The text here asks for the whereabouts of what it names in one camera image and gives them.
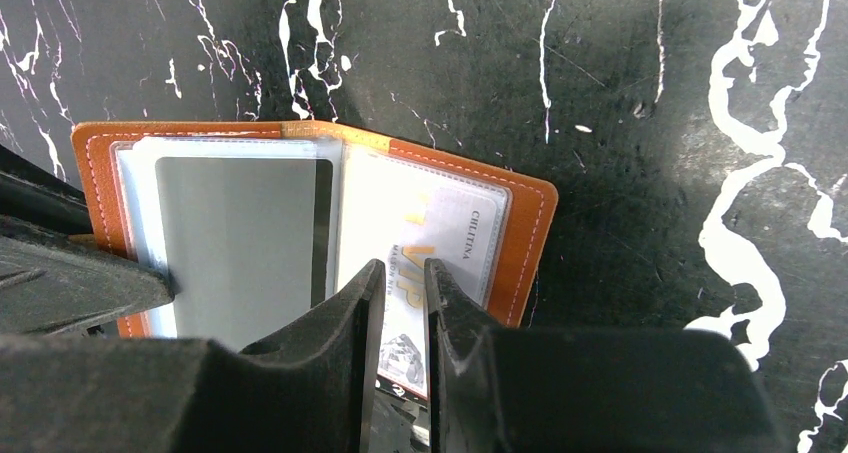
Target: black marble surface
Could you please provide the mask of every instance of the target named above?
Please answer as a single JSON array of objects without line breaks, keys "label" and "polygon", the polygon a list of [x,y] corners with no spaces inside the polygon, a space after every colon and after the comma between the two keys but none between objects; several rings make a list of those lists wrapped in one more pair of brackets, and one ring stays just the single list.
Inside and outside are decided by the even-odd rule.
[{"label": "black marble surface", "polygon": [[0,0],[0,143],[335,119],[560,192],[525,325],[724,332],[848,445],[848,0]]}]

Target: white card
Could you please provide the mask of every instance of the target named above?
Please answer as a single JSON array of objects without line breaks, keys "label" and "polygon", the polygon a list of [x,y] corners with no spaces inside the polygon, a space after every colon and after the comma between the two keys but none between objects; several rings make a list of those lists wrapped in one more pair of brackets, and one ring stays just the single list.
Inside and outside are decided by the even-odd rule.
[{"label": "white card", "polygon": [[386,263],[378,373],[427,397],[424,260],[439,258],[485,305],[509,191],[351,147],[344,166],[338,284]]}]

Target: black plastic part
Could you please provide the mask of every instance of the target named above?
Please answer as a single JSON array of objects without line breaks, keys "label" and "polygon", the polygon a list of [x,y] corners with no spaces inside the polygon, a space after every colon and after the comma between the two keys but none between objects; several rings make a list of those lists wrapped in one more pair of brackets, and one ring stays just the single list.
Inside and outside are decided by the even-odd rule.
[{"label": "black plastic part", "polygon": [[0,333],[66,333],[173,300],[164,278],[0,215]]},{"label": "black plastic part", "polygon": [[66,235],[91,233],[81,191],[0,146],[0,215]]},{"label": "black plastic part", "polygon": [[366,451],[384,301],[372,261],[245,354],[208,340],[0,337],[0,449]]},{"label": "black plastic part", "polygon": [[433,452],[788,451],[726,339],[502,328],[425,267]]}]

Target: gray card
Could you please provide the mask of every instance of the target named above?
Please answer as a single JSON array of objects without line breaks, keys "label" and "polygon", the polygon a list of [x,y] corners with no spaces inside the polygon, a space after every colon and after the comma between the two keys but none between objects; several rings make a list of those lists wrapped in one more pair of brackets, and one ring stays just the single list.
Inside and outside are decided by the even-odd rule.
[{"label": "gray card", "polygon": [[241,349],[323,300],[329,161],[165,157],[156,177],[180,337]]}]

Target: orange leather card holder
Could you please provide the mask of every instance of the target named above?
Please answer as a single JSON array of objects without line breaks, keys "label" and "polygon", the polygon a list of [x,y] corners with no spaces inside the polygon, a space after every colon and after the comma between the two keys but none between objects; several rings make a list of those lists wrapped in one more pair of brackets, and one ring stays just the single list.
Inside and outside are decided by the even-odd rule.
[{"label": "orange leather card holder", "polygon": [[[101,249],[127,258],[133,258],[134,254],[123,227],[123,200],[113,165],[113,147],[134,143],[145,136],[264,139],[333,136],[389,156],[504,187],[511,193],[511,202],[487,310],[505,325],[518,326],[521,322],[557,204],[557,191],[546,181],[407,141],[321,121],[80,124],[73,132],[72,144],[95,240]],[[150,331],[142,314],[122,318],[118,321],[118,329],[124,337],[149,336]]]}]

